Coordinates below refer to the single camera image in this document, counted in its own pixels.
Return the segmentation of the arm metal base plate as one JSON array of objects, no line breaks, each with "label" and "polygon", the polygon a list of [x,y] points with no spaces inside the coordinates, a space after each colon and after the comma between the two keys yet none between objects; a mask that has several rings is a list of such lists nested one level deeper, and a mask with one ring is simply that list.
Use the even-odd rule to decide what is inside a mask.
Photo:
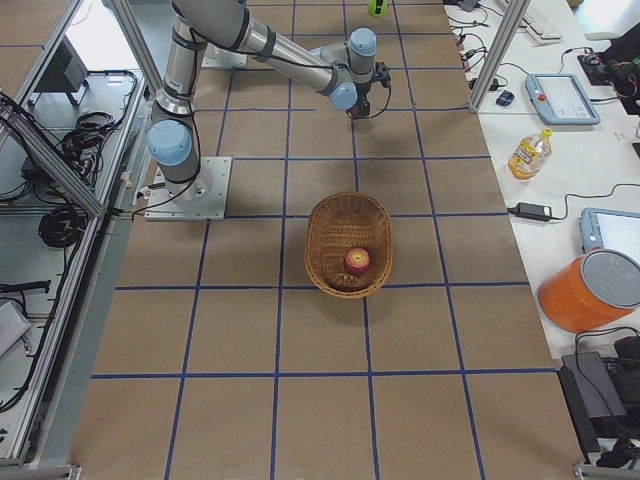
[{"label": "arm metal base plate", "polygon": [[208,44],[201,62],[204,69],[233,70],[245,69],[247,56]]},{"label": "arm metal base plate", "polygon": [[154,182],[163,186],[145,195],[144,217],[150,221],[223,220],[231,168],[231,157],[202,157],[199,175],[183,191],[184,186],[167,183],[157,167]]}]

